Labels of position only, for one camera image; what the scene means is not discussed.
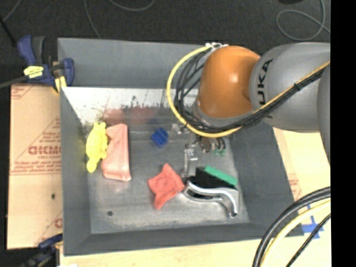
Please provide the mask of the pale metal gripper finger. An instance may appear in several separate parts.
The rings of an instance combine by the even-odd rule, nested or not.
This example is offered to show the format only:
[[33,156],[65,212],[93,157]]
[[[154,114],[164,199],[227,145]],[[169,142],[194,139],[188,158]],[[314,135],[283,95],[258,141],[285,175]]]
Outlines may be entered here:
[[181,176],[187,178],[194,176],[196,173],[196,167],[198,162],[198,156],[194,148],[186,148],[183,153],[183,168]]

